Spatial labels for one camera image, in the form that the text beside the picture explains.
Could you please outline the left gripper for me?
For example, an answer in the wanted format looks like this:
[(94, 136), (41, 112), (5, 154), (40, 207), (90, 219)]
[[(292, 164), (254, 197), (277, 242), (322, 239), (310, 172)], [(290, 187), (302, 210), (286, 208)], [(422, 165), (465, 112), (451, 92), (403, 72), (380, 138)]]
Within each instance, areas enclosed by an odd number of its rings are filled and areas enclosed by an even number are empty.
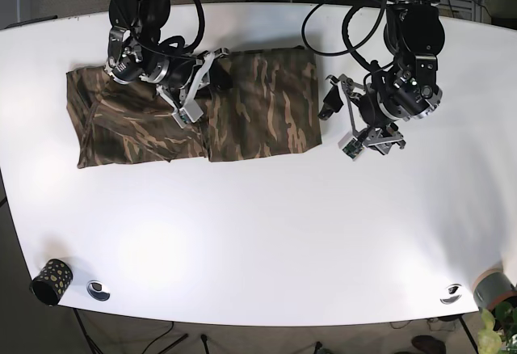
[(387, 155), (394, 147), (400, 150), (406, 147), (406, 140), (397, 126), (401, 109), (387, 110), (382, 105), (379, 91), (367, 78), (359, 84), (342, 74), (338, 77), (329, 75), (326, 81), (331, 88), (323, 99), (318, 118), (328, 120), (346, 108), (350, 131), (338, 143), (346, 156), (355, 161), (365, 150)]

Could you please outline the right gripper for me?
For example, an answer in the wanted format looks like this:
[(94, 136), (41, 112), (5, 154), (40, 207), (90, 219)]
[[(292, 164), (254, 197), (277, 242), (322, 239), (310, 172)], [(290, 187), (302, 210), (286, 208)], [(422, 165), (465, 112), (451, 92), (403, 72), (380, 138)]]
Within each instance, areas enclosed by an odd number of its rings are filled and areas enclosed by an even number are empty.
[(195, 123), (202, 115), (195, 101), (197, 93), (208, 86), (216, 94), (233, 88), (231, 75), (222, 67), (220, 58), (228, 57), (227, 48), (204, 52), (197, 56), (167, 58), (155, 78), (157, 93), (173, 108), (172, 117), (179, 127)]

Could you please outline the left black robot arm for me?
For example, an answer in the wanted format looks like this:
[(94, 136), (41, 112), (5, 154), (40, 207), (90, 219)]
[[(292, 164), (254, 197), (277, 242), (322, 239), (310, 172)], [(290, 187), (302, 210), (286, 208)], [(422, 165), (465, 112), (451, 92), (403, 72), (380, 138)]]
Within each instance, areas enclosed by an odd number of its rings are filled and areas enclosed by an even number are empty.
[(429, 116), (443, 96), (436, 81), (438, 55), (445, 44), (439, 0), (363, 2), (379, 6), (377, 18), (386, 21), (383, 37), (393, 60), (380, 66), (377, 61), (366, 61), (359, 53), (359, 48), (372, 38), (371, 32), (358, 44), (351, 43), (348, 27), (364, 7), (362, 2), (356, 3), (343, 19), (343, 53), (351, 55), (367, 73), (361, 83), (345, 74), (328, 76), (331, 89), (318, 113), (320, 120), (328, 120), (346, 107), (349, 115), (360, 115), (364, 128), (353, 127), (339, 143), (340, 150), (351, 159), (357, 159), (365, 149), (386, 155), (395, 145), (405, 148), (397, 122)]

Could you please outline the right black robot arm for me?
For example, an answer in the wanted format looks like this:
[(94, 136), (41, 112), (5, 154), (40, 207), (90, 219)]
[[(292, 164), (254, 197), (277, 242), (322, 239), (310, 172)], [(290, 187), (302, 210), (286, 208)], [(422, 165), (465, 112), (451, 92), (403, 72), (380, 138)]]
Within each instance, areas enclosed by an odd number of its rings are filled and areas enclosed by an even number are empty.
[(171, 9), (170, 0), (111, 0), (107, 63), (105, 70), (122, 85), (141, 80), (155, 85), (158, 95), (172, 108), (180, 128), (204, 114), (195, 97), (207, 86), (227, 90), (232, 78), (218, 61), (227, 48), (196, 53), (204, 37), (205, 16), (200, 0), (192, 0), (198, 30), (192, 43), (182, 36), (162, 38)]

